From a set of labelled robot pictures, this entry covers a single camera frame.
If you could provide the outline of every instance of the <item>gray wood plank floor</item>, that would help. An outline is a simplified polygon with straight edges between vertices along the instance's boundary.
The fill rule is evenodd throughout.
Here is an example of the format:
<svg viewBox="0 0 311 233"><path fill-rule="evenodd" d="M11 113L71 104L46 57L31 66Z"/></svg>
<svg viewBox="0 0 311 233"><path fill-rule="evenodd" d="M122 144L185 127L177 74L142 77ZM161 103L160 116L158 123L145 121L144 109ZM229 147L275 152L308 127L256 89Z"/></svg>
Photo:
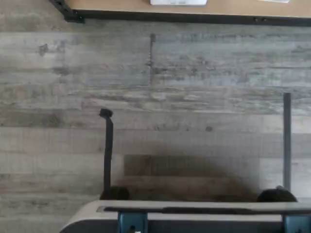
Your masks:
<svg viewBox="0 0 311 233"><path fill-rule="evenodd" d="M293 192L311 198L311 29L77 25L30 2L0 0L1 231L57 232L98 198L102 107L113 184L134 199L252 201L282 183L292 92Z"/></svg>

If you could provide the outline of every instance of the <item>black post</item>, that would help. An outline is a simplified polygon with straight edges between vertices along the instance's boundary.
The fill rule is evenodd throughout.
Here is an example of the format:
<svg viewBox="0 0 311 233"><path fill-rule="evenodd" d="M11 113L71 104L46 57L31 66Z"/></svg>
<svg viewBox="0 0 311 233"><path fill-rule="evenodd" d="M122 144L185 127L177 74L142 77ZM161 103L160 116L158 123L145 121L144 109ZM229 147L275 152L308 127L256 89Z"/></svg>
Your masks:
<svg viewBox="0 0 311 233"><path fill-rule="evenodd" d="M111 159L113 147L113 122L111 117L113 112L109 109L101 109L99 114L106 120L106 145L104 152L104 192L107 192L111 187Z"/></svg>
<svg viewBox="0 0 311 233"><path fill-rule="evenodd" d="M283 104L283 143L284 143L284 160L283 160L283 186L289 192L291 191L292 182L292 104L291 94L284 93Z"/></svg>

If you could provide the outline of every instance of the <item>white object on desk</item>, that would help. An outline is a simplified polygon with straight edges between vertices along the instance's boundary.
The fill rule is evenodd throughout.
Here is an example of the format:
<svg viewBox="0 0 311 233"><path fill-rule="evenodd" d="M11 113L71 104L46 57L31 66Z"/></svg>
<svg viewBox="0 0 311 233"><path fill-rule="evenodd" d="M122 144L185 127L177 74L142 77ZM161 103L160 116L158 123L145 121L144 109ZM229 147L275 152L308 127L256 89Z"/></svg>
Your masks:
<svg viewBox="0 0 311 233"><path fill-rule="evenodd" d="M151 5L203 6L207 0L151 0Z"/></svg>

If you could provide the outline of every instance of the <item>black strip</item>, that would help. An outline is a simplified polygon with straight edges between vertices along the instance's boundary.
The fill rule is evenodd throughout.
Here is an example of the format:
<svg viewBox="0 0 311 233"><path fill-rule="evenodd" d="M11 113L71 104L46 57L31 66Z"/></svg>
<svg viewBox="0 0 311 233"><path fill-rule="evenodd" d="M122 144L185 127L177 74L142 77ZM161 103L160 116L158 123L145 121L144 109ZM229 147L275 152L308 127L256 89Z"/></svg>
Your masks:
<svg viewBox="0 0 311 233"><path fill-rule="evenodd" d="M104 152L104 191L108 191L111 187L111 159L113 148L113 122L111 120L111 117L113 113L109 109L101 109L99 115L106 120L106 140Z"/></svg>
<svg viewBox="0 0 311 233"><path fill-rule="evenodd" d="M105 207L105 211L123 213L161 213L161 214L204 214L204 215L310 215L311 209L305 210L252 210L246 208L195 208L164 207L154 209Z"/></svg>
<svg viewBox="0 0 311 233"><path fill-rule="evenodd" d="M283 186L286 190L291 191L292 181L292 105L291 105L291 94L284 93L284 158L283 158Z"/></svg>
<svg viewBox="0 0 311 233"><path fill-rule="evenodd" d="M84 18L98 18L98 19L188 22L188 23L256 24L256 25L279 25L279 26L311 26L311 18L298 18L298 17L196 15L196 14L89 11L89 10L76 10L76 12Z"/></svg>

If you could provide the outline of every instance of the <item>black metal leg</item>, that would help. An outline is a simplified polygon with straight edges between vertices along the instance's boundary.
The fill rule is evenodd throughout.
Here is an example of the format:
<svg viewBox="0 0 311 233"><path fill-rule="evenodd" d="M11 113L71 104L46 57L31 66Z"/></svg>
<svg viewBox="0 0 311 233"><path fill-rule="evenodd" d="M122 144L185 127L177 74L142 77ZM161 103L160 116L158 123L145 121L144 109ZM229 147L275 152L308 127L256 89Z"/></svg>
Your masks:
<svg viewBox="0 0 311 233"><path fill-rule="evenodd" d="M113 112L109 109L101 109L99 114L106 120L106 145L104 152L104 191L111 187L111 159L113 147L113 122L111 117Z"/></svg>
<svg viewBox="0 0 311 233"><path fill-rule="evenodd" d="M65 0L49 0L60 13L63 14L67 22L84 23L85 20L76 11L72 10Z"/></svg>
<svg viewBox="0 0 311 233"><path fill-rule="evenodd" d="M290 93L284 93L284 164L283 164L283 186L286 190L291 191L292 181L292 100Z"/></svg>

